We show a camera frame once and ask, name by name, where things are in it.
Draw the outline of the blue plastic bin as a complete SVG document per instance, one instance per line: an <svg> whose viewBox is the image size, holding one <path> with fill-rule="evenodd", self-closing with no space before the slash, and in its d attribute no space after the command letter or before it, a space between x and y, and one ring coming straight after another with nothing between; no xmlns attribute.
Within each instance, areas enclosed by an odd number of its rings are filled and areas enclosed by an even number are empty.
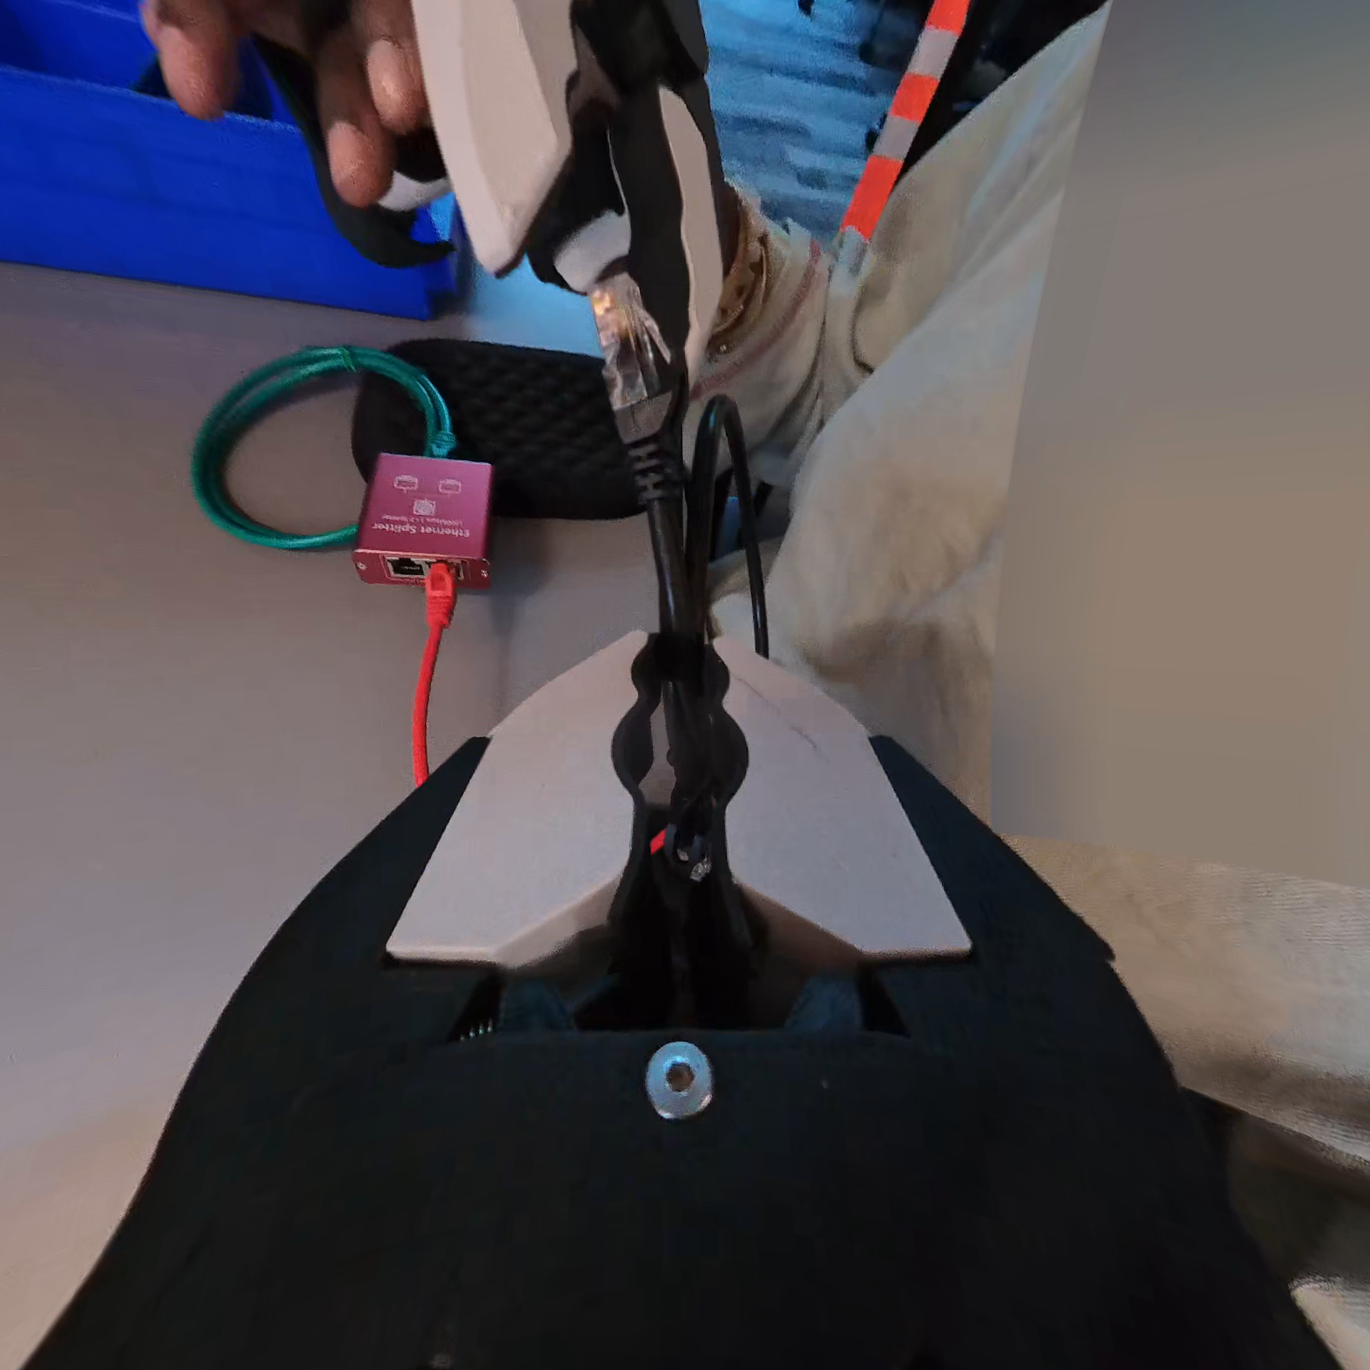
<svg viewBox="0 0 1370 1370"><path fill-rule="evenodd" d="M360 213L333 191L313 81L238 48L231 113L171 99L139 2L1 3L1 259L386 317L448 313L465 283L450 195Z"/></svg>

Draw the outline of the red ethernet splitter box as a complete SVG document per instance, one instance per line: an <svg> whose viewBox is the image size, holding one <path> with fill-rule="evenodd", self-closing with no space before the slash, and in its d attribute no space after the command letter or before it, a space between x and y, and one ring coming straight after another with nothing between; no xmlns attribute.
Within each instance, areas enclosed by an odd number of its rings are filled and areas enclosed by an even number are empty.
<svg viewBox="0 0 1370 1370"><path fill-rule="evenodd" d="M442 562L457 590L487 590L492 490L486 462L380 453L351 549L360 581L422 586Z"/></svg>

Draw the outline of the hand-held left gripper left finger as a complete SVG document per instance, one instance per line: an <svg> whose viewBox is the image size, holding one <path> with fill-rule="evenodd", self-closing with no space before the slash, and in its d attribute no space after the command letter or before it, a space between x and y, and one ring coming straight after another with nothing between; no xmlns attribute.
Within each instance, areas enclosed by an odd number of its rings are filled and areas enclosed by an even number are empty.
<svg viewBox="0 0 1370 1370"><path fill-rule="evenodd" d="M387 956L530 968L606 921L635 821L610 743L637 702L631 664L644 642L626 633L492 728Z"/></svg>

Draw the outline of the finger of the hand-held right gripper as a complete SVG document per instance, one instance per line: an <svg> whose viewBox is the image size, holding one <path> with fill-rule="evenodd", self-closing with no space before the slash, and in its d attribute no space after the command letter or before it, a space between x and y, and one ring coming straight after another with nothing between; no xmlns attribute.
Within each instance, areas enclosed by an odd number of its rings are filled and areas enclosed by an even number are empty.
<svg viewBox="0 0 1370 1370"><path fill-rule="evenodd" d="M727 181L707 83L661 86L661 122L681 198L678 243L687 266L683 362L698 370L708 350L728 270Z"/></svg>
<svg viewBox="0 0 1370 1370"><path fill-rule="evenodd" d="M570 2L414 2L435 144L469 249L514 268L573 154Z"/></svg>

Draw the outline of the person's right hand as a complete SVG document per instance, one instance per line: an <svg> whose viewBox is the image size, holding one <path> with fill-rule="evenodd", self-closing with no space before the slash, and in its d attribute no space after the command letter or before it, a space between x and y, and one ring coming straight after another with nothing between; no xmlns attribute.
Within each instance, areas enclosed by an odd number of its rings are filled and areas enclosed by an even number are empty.
<svg viewBox="0 0 1370 1370"><path fill-rule="evenodd" d="M333 186L358 208L386 196L396 140L429 122L409 2L142 2L141 22L173 101L198 121L234 101L241 41L305 59Z"/></svg>

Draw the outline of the black quilted wrist rest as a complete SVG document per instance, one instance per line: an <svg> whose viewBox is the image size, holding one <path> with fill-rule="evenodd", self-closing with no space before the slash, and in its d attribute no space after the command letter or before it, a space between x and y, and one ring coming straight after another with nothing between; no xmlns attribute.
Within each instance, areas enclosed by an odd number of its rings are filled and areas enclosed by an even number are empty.
<svg viewBox="0 0 1370 1370"><path fill-rule="evenodd" d="M601 365L583 353L415 336L391 356L443 397L455 458L492 467L496 519L610 522L638 515Z"/></svg>

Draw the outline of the orange traffic cone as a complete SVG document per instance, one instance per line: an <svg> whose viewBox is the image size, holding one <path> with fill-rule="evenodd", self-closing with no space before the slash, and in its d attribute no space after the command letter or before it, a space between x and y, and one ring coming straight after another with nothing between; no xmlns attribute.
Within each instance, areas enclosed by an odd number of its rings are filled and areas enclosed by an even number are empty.
<svg viewBox="0 0 1370 1370"><path fill-rule="evenodd" d="M850 195L836 236L840 257L857 260L865 252L909 159L916 134L927 119L934 96L942 89L950 57L962 41L971 6L971 2L931 2L865 166Z"/></svg>

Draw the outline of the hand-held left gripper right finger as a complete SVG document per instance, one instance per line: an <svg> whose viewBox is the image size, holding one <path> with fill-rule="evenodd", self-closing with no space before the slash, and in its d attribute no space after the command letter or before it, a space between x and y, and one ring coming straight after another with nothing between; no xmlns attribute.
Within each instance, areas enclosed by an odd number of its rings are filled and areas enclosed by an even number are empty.
<svg viewBox="0 0 1370 1370"><path fill-rule="evenodd" d="M969 932L867 731L741 638L712 645L747 745L728 871L776 947L802 964L965 958Z"/></svg>

